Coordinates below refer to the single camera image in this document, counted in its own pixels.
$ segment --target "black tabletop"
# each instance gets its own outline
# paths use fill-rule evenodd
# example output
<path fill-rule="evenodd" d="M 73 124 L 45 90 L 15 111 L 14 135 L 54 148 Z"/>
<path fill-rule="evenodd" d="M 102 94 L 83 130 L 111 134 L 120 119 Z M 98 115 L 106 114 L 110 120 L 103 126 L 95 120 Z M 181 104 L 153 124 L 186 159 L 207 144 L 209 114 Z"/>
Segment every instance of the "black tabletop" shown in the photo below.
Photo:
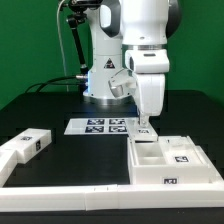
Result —
<path fill-rule="evenodd" d="M 100 106 L 78 93 L 28 93 L 0 111 L 0 144 L 27 128 L 50 129 L 53 142 L 4 187 L 129 184 L 127 135 L 65 136 L 70 118 L 134 117 L 133 103 Z M 159 117 L 160 136 L 190 136 L 224 176 L 224 109 L 197 91 L 168 91 Z M 1 223 L 224 223 L 223 208 L 132 209 L 0 213 Z"/>

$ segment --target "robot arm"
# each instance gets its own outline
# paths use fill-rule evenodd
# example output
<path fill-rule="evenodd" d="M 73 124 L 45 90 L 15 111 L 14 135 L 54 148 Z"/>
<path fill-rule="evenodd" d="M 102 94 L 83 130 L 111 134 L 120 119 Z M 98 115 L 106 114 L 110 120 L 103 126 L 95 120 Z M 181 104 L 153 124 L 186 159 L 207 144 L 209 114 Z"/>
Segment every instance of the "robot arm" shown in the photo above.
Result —
<path fill-rule="evenodd" d="M 110 35 L 113 33 L 110 30 L 114 29 L 113 19 L 116 23 L 120 20 L 118 27 L 123 36 L 123 45 L 128 48 L 125 52 L 125 65 L 132 73 L 132 83 L 135 82 L 133 98 L 139 111 L 139 126 L 147 128 L 150 126 L 149 117 L 160 115 L 162 110 L 164 73 L 169 71 L 169 60 L 163 46 L 167 43 L 167 33 L 171 36 L 180 22 L 178 1 L 116 0 L 113 4 L 110 2 L 102 2 L 101 27 Z M 120 17 L 113 17 L 115 9 L 119 7 Z M 119 81 L 114 77 L 111 79 L 110 86 L 113 91 L 120 88 L 121 84 L 130 83 L 128 75 L 122 75 L 121 78 L 117 75 L 117 79 Z"/>

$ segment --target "green backdrop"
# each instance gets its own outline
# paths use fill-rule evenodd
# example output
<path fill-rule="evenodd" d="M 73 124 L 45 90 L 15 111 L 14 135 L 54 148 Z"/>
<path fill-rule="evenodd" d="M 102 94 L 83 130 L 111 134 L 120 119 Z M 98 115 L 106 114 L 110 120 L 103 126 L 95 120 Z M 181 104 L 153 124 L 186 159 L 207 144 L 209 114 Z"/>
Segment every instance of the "green backdrop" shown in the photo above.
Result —
<path fill-rule="evenodd" d="M 180 0 L 182 23 L 168 41 L 171 70 L 167 89 L 193 89 L 224 106 L 224 1 Z M 58 0 L 0 1 L 0 108 L 32 84 L 63 76 L 56 26 Z M 66 20 L 61 13 L 68 74 L 79 63 Z M 91 65 L 88 25 L 79 28 L 84 54 Z M 48 91 L 66 91 L 49 87 Z"/>

